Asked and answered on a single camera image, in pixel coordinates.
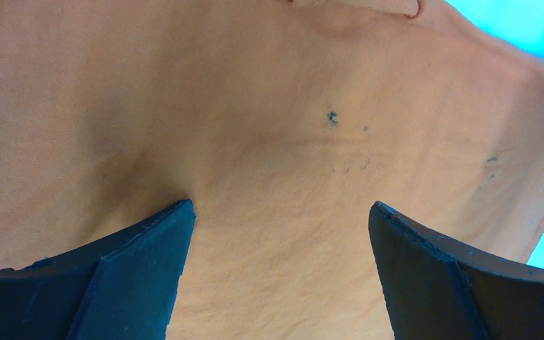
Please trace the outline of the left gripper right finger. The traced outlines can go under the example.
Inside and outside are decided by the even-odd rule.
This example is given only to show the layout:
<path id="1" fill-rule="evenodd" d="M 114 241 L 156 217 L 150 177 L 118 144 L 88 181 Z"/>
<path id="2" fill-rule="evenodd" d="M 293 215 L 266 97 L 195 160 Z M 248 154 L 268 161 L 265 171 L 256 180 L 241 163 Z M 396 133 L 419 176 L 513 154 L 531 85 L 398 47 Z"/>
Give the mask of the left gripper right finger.
<path id="1" fill-rule="evenodd" d="M 544 269 L 376 202 L 369 235 L 396 339 L 544 339 Z"/>

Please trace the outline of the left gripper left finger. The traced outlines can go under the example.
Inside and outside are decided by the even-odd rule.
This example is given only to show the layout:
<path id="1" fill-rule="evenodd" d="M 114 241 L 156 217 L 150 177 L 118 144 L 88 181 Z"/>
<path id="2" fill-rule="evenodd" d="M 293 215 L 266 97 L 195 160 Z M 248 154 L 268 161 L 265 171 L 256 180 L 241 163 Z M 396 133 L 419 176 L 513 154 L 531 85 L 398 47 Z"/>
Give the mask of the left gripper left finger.
<path id="1" fill-rule="evenodd" d="M 119 232 L 0 270 L 0 339 L 164 339 L 195 224 L 182 200 Z"/>

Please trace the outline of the orange t shirt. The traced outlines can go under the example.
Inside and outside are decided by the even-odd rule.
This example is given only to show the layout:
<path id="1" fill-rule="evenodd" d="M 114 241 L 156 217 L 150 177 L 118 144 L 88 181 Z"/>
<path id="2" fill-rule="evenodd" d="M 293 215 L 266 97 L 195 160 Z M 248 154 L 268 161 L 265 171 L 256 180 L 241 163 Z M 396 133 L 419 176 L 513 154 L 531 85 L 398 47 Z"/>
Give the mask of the orange t shirt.
<path id="1" fill-rule="evenodd" d="M 374 202 L 537 244 L 544 60 L 445 1 L 0 1 L 0 269 L 181 199 L 169 339 L 391 339 Z"/>

